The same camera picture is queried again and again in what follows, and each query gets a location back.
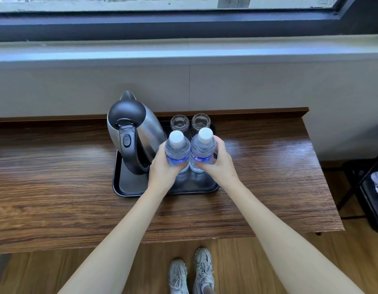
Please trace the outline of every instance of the window frame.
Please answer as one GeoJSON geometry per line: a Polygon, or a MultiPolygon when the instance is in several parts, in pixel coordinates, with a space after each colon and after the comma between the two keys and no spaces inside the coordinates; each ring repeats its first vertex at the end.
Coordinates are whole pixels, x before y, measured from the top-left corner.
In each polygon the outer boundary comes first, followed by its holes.
{"type": "Polygon", "coordinates": [[[0,42],[378,34],[378,0],[334,9],[0,14],[0,42]]]}

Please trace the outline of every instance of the white wall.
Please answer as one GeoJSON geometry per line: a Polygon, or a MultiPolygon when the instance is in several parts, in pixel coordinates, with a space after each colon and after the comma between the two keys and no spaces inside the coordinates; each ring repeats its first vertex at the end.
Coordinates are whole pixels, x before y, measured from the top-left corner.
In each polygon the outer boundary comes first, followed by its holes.
{"type": "Polygon", "coordinates": [[[0,117],[105,114],[126,89],[154,111],[308,106],[320,159],[378,153],[378,61],[0,70],[0,117]]]}

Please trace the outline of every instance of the wooden table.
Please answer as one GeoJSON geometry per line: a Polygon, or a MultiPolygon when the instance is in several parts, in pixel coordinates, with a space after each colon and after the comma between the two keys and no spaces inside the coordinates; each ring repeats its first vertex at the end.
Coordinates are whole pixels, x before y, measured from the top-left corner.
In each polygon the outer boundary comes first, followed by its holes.
{"type": "MultiPolygon", "coordinates": [[[[213,119],[245,186],[298,232],[343,230],[302,119],[237,118],[213,119]]],[[[0,253],[97,246],[135,204],[112,190],[105,120],[74,123],[0,124],[0,253]]],[[[245,236],[220,188],[165,197],[142,241],[245,236]]]]}

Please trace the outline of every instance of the shoe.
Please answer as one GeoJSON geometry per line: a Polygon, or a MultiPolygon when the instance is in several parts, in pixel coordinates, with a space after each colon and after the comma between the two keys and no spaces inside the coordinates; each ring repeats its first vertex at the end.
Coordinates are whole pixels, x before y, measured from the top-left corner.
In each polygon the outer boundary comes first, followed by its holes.
{"type": "Polygon", "coordinates": [[[203,294],[202,288],[210,285],[215,289],[215,280],[212,276],[212,258],[207,248],[199,248],[195,253],[196,280],[193,285],[193,294],[203,294]]]}
{"type": "Polygon", "coordinates": [[[169,285],[171,294],[189,294],[186,284],[188,272],[185,263],[181,259],[176,259],[170,264],[169,285]]]}

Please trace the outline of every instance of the window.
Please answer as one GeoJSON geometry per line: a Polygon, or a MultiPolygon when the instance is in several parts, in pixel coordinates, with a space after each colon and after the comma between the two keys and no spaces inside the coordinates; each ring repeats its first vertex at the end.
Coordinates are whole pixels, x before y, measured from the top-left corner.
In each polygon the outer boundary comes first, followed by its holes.
{"type": "Polygon", "coordinates": [[[0,41],[378,34],[378,0],[0,0],[0,41]]]}

